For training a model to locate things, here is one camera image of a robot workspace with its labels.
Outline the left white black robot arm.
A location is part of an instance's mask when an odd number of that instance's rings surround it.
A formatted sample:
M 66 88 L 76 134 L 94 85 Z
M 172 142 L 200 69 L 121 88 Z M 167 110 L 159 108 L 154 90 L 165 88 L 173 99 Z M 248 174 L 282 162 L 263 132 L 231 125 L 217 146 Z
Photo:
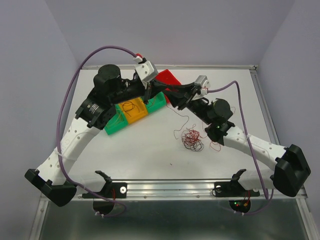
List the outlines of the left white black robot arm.
M 117 114 L 117 104 L 144 98 L 150 100 L 181 83 L 168 71 L 157 72 L 150 62 L 136 66 L 132 79 L 121 76 L 117 65 L 98 69 L 93 89 L 75 113 L 75 117 L 49 157 L 36 169 L 28 169 L 25 178 L 58 207 L 68 204 L 76 195 L 90 194 L 106 198 L 111 193 L 112 179 L 97 170 L 84 180 L 73 180 L 69 172 L 89 142 Z

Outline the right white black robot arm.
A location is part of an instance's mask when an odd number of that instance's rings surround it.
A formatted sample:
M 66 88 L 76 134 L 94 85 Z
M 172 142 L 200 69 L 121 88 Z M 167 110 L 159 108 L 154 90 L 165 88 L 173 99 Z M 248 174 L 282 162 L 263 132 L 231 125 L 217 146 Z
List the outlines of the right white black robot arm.
M 212 93 L 207 80 L 186 85 L 167 84 L 163 92 L 174 108 L 188 109 L 207 124 L 204 131 L 212 142 L 253 158 L 254 171 L 242 169 L 232 176 L 233 194 L 242 195 L 261 187 L 265 195 L 269 189 L 276 189 L 287 197 L 295 197 L 310 176 L 311 169 L 299 146 L 286 147 L 251 135 L 244 120 L 242 128 L 236 126 L 229 120 L 233 112 L 225 99 L 209 101 L 205 97 Z

